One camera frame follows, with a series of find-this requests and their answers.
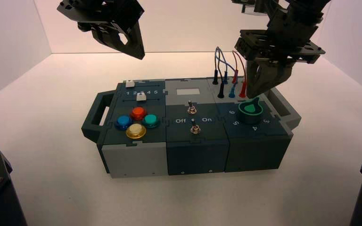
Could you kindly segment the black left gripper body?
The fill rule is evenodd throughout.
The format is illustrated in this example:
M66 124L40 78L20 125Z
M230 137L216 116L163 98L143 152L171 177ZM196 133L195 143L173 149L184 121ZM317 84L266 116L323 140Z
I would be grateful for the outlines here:
M97 25L124 34L131 32L145 12L136 0L63 0L57 10L77 22L82 32L91 31Z

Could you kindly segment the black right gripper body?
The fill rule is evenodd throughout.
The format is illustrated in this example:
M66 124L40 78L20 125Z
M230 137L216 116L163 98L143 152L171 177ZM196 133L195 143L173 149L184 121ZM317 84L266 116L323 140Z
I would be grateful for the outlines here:
M293 61L313 64L325 51L311 41L322 15L277 9L267 30L241 30L235 49L246 60Z

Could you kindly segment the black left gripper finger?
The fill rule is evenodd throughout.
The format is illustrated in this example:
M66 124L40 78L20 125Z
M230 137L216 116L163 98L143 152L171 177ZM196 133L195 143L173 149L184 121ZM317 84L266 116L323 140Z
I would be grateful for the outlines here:
M119 51L118 44L120 43L120 38L118 33L101 30L92 30L91 33L98 43Z
M125 44L120 47L120 52L142 60L145 56L142 35L139 23L136 23L128 33L121 33L127 39Z

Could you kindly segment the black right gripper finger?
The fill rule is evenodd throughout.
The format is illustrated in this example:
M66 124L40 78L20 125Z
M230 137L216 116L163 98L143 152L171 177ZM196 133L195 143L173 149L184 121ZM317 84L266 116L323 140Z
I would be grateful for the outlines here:
M260 64L257 71L258 93L262 94L285 82L291 76L293 66L293 62L287 64L271 64L269 62Z
M259 80L261 76L261 67L256 61L247 61L247 96L254 98L260 93Z

